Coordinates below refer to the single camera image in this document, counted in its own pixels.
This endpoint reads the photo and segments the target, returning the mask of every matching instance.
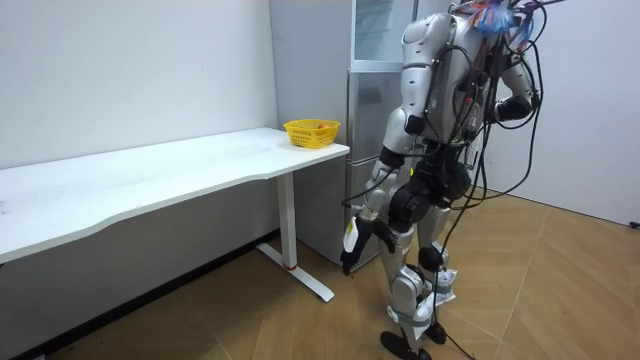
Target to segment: white wall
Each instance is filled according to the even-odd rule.
[[[268,1],[0,0],[0,168],[259,126]],[[276,229],[276,201],[247,183],[6,264],[0,359]]]
[[[548,7],[535,162],[515,195],[623,224],[640,220],[640,49],[629,27],[635,13],[620,10],[635,5],[581,0]],[[529,134],[492,131],[489,188],[505,190],[522,177]]]
[[[265,0],[0,0],[0,168],[276,124]]]

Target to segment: desk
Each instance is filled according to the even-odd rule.
[[[329,301],[333,292],[297,267],[292,172],[347,153],[337,144],[296,147],[285,132],[258,128],[0,170],[0,264],[149,211],[277,177],[282,254],[267,244],[258,248]]]

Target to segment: wooden floor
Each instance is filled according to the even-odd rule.
[[[465,214],[449,249],[458,298],[441,322],[477,359],[640,359],[639,231],[503,197]],[[49,358],[394,359],[378,342],[397,331],[379,259],[347,278],[299,252],[330,303],[253,251]]]

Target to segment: robot leg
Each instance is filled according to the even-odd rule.
[[[380,244],[391,294],[391,304],[387,311],[402,331],[402,336],[383,332],[380,341],[387,350],[401,359],[428,360],[431,356],[422,349],[421,338],[432,322],[433,298],[425,297],[430,288],[420,269],[406,263],[413,233],[414,227],[406,233],[394,231],[396,249],[393,253],[382,246],[383,243]]]
[[[418,242],[420,253],[418,254],[420,270],[433,289],[437,286],[436,296],[452,300],[455,298],[452,285],[456,278],[456,271],[446,269],[449,262],[449,254],[438,243],[438,237],[444,230],[451,209],[448,206],[431,206],[427,215],[418,222]],[[438,281],[435,281],[435,274],[438,274]],[[425,335],[431,338],[436,344],[444,344],[447,341],[447,334],[441,324],[436,322],[438,308],[434,309],[436,316]]]

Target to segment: table leg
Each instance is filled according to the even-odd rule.
[[[296,211],[293,198],[293,173],[278,177],[278,207],[280,210],[280,238],[282,254],[267,244],[258,245],[258,249],[277,262],[291,275],[300,280],[325,302],[333,298],[333,292],[306,271],[298,267],[296,251]]]

